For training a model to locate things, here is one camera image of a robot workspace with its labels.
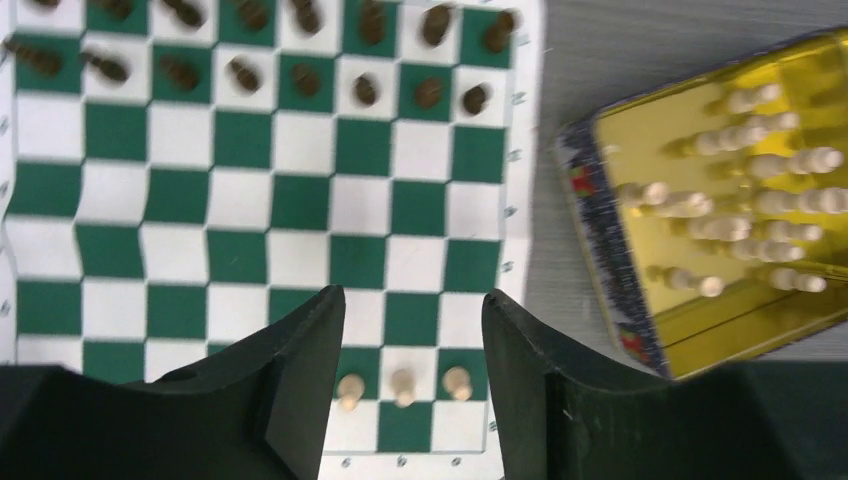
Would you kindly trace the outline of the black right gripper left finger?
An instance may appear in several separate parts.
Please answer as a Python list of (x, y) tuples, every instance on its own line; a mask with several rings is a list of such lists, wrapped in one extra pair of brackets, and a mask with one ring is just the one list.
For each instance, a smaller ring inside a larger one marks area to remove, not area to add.
[(328, 286), (283, 319), (155, 381), (151, 479), (314, 479), (345, 316)]

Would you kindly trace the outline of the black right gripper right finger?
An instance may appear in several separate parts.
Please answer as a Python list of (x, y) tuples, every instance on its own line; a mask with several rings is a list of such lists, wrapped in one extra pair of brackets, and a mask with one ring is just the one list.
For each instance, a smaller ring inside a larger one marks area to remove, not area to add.
[(590, 443), (580, 395), (666, 382), (557, 331), (499, 289), (484, 297), (481, 328), (507, 479), (570, 478), (569, 443)]

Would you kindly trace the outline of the light wooden pawn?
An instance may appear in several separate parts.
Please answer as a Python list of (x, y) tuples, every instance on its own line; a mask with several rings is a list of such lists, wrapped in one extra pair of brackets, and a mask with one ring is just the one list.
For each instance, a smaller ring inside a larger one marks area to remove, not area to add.
[(464, 402), (473, 395), (470, 374), (462, 366), (453, 366), (446, 370), (442, 376), (442, 386), (455, 401)]
[(343, 376), (336, 390), (339, 406), (348, 412), (355, 410), (364, 392), (365, 382), (360, 375), (350, 373)]
[(407, 408), (416, 401), (416, 383), (409, 369), (398, 369), (391, 374), (390, 387), (398, 408)]

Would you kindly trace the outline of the gold tin box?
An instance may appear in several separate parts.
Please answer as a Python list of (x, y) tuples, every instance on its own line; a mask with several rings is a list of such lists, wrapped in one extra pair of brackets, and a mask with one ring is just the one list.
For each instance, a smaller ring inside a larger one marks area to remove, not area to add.
[(847, 319), (847, 29), (567, 124), (555, 158), (610, 335), (685, 378)]

